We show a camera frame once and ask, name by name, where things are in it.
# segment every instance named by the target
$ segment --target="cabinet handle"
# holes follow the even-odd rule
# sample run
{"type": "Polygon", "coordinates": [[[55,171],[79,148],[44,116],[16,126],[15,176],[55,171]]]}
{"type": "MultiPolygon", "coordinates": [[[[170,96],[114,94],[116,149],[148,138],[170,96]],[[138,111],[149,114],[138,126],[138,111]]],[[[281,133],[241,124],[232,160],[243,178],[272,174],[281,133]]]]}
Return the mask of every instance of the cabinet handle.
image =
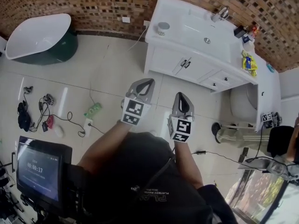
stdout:
{"type": "Polygon", "coordinates": [[[184,63],[181,64],[181,67],[183,67],[186,64],[187,60],[184,60],[184,63]]]}
{"type": "Polygon", "coordinates": [[[185,66],[185,68],[187,69],[190,64],[191,64],[191,62],[188,62],[188,64],[185,66]]]}

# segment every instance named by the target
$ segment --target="black monitor frame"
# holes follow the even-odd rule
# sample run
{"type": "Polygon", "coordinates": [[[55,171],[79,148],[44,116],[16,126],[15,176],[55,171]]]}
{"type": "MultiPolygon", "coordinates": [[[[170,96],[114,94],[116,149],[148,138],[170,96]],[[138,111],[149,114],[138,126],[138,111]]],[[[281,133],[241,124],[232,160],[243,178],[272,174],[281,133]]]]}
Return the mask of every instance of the black monitor frame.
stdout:
{"type": "Polygon", "coordinates": [[[65,196],[66,192],[66,166],[71,164],[72,148],[63,144],[51,143],[46,141],[35,140],[27,137],[20,136],[18,145],[18,155],[20,147],[28,146],[29,148],[56,156],[59,158],[58,162],[58,201],[51,199],[40,192],[34,190],[30,186],[26,185],[19,179],[19,162],[17,161],[17,188],[18,190],[28,198],[30,198],[35,205],[39,205],[45,210],[55,213],[60,216],[64,216],[65,213],[65,196]]]}

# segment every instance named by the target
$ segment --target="forearm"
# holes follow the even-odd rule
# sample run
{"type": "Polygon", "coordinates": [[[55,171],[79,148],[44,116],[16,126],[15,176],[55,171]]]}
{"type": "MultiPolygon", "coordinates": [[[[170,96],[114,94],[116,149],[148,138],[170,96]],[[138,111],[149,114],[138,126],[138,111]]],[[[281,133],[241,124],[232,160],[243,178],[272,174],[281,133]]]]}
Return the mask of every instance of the forearm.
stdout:
{"type": "Polygon", "coordinates": [[[176,151],[176,165],[182,177],[196,189],[199,189],[203,186],[203,181],[188,144],[175,141],[174,147],[176,151]]]}
{"type": "Polygon", "coordinates": [[[78,165],[96,174],[103,164],[111,159],[131,127],[129,124],[118,122],[89,147],[78,165]]]}
{"type": "Polygon", "coordinates": [[[291,162],[294,161],[296,155],[296,139],[298,137],[298,133],[299,133],[299,126],[296,126],[290,140],[288,151],[286,152],[287,160],[291,162]]]}

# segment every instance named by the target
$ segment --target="khaki pants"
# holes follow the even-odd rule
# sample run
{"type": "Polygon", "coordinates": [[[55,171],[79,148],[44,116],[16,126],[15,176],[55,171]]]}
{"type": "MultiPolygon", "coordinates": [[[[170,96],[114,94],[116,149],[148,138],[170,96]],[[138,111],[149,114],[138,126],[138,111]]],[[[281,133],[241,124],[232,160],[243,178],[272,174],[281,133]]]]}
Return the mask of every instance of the khaki pants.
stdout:
{"type": "MultiPolygon", "coordinates": [[[[268,141],[270,137],[271,129],[264,129],[262,135],[262,143],[260,151],[265,155],[270,155],[267,152],[268,141]]],[[[254,150],[258,150],[258,146],[261,140],[261,133],[256,133],[250,129],[227,129],[222,128],[217,132],[216,138],[220,143],[228,143],[235,147],[249,147],[254,150]]]]}

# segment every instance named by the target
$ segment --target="brick wall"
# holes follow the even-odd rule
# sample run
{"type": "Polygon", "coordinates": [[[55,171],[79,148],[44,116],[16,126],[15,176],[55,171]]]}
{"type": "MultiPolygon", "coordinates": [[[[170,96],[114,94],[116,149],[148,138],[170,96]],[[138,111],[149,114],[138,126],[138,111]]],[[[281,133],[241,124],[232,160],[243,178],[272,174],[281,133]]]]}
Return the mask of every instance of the brick wall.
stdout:
{"type": "MultiPolygon", "coordinates": [[[[299,66],[299,0],[184,0],[217,12],[229,6],[235,25],[259,24],[256,52],[278,71],[299,66]]],[[[0,0],[0,34],[9,37],[30,17],[68,13],[76,30],[140,35],[157,0],[0,0]],[[118,21],[131,18],[130,24],[118,21]]]]}

